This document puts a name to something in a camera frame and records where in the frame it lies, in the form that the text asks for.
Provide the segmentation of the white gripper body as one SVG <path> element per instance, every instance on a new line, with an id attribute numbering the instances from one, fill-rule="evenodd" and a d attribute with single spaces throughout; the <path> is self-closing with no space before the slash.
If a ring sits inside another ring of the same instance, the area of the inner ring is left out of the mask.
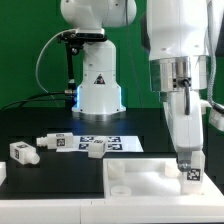
<path id="1" fill-rule="evenodd" d="M 200 151 L 203 148 L 202 112 L 199 94 L 190 92 L 190 113 L 185 114 L 184 91 L 170 92 L 163 103 L 166 122 L 177 153 Z"/>

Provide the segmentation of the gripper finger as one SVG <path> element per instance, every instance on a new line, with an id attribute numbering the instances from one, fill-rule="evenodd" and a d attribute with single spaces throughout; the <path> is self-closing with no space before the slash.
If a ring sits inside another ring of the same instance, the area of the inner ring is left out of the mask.
<path id="1" fill-rule="evenodd" d="M 191 157 L 190 152 L 179 152 L 177 154 L 177 166 L 180 171 L 189 171 L 191 169 Z"/>

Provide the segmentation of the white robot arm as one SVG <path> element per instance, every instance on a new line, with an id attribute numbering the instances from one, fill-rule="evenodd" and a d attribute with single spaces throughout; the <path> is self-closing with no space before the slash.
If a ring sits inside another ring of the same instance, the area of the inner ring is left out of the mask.
<path id="1" fill-rule="evenodd" d="M 72 112 L 102 119 L 124 112 L 116 48 L 105 29 L 131 24 L 135 0 L 61 0 L 60 10 L 72 26 L 66 36 L 73 48 L 84 51 L 83 81 Z M 152 89 L 165 95 L 166 121 L 183 173 L 204 167 L 199 91 L 210 90 L 214 81 L 223 21 L 224 0 L 147 0 L 141 21 Z"/>

